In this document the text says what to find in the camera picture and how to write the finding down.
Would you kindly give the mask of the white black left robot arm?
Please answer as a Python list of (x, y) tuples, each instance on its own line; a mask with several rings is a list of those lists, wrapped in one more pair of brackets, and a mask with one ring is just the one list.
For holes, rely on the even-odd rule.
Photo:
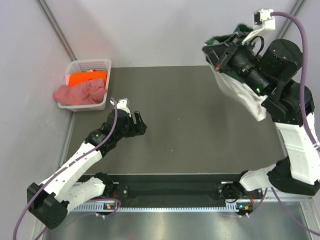
[(57, 228), (76, 207), (94, 198), (114, 198), (114, 182), (96, 173), (77, 183), (95, 163), (113, 150), (123, 138), (142, 136), (147, 130), (139, 111), (113, 110), (102, 126), (92, 131), (76, 153), (51, 177), (27, 188), (28, 211), (48, 229)]

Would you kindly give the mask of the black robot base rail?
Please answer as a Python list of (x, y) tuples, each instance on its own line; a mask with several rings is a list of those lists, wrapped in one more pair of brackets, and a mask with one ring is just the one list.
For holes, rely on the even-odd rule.
[(261, 190), (240, 193), (229, 185), (237, 174), (107, 174), (95, 177), (107, 183), (103, 197), (115, 197), (122, 208), (224, 207), (234, 200), (257, 202)]

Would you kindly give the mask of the white green ringer t-shirt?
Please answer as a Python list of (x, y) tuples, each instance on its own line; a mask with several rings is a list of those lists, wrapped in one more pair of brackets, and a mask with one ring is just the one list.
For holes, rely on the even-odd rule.
[[(213, 36), (205, 42), (204, 46), (213, 44), (215, 41), (219, 43), (224, 42), (232, 36), (232, 34)], [(243, 105), (258, 122), (266, 118), (267, 110), (261, 106), (261, 103), (267, 98), (266, 96), (258, 96), (254, 93), (244, 80), (238, 77), (234, 70), (220, 72), (214, 71), (210, 64), (209, 66), (214, 74), (218, 87), (226, 96)]]

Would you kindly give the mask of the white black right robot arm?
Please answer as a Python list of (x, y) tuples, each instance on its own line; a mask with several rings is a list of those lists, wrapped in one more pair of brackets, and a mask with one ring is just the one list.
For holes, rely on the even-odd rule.
[(243, 171), (233, 192), (245, 198), (260, 188), (314, 196), (320, 189), (320, 155), (306, 133), (304, 120), (314, 121), (311, 91), (301, 95), (293, 80), (302, 67), (303, 54), (290, 40), (276, 39), (254, 52), (255, 40), (247, 32), (213, 37), (202, 47), (219, 87), (244, 105), (254, 118), (270, 115), (279, 131), (286, 156), (271, 166)]

